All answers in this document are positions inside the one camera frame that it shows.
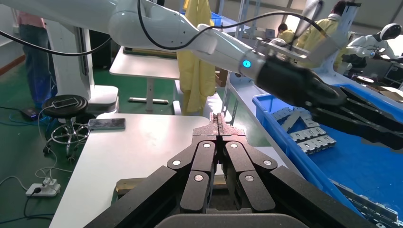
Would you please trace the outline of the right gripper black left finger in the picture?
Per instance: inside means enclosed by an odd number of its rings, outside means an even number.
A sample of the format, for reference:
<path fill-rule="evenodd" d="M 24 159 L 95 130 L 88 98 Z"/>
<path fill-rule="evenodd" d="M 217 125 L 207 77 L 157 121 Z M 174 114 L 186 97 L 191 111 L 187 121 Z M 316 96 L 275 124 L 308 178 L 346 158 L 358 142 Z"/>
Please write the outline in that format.
<path fill-rule="evenodd" d="M 192 142 L 117 202 L 87 228 L 179 228 L 193 215 L 204 215 L 216 164 L 218 117 L 195 128 Z"/>

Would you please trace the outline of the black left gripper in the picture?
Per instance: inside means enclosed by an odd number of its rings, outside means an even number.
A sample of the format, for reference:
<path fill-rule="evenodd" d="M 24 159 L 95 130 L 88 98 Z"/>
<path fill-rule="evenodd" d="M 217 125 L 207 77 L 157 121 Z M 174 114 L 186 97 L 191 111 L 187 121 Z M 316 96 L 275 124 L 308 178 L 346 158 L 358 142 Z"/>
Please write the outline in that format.
<path fill-rule="evenodd" d="M 266 58 L 255 84 L 289 105 L 314 107 L 313 120 L 322 125 L 394 150 L 403 148 L 403 110 L 364 86 L 329 85 L 311 69 L 275 56 Z"/>

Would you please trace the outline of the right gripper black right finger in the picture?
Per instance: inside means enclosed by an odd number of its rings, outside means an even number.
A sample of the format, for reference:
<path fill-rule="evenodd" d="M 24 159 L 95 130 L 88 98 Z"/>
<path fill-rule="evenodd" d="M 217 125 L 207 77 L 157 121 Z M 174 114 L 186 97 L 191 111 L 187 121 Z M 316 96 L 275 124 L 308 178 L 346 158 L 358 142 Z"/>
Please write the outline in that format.
<path fill-rule="evenodd" d="M 239 207 L 254 215 L 285 216 L 304 228 L 373 228 L 374 224 L 299 174 L 249 145 L 243 130 L 218 114 L 218 153 Z"/>

